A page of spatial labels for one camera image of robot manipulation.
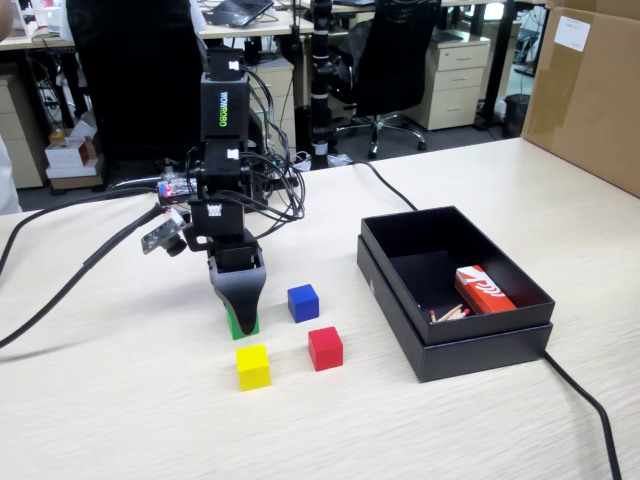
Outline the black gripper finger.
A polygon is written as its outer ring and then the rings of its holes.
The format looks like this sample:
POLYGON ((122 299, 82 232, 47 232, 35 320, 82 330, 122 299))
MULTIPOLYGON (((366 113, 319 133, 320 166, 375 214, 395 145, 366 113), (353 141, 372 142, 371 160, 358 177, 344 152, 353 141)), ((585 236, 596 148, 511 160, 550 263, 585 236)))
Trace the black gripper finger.
POLYGON ((265 285, 265 269, 221 273, 212 269, 212 285, 223 301, 233 337, 247 337, 259 331, 258 302, 265 285))

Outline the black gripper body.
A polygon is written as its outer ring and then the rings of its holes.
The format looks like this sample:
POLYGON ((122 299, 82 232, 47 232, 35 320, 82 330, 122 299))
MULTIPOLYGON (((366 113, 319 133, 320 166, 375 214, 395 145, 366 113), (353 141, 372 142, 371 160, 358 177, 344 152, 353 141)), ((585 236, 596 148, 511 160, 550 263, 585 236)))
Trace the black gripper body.
POLYGON ((259 244, 246 229, 244 207, 230 200, 189 203, 190 222, 185 240, 194 251, 206 251, 219 273, 252 270, 261 266, 259 244))

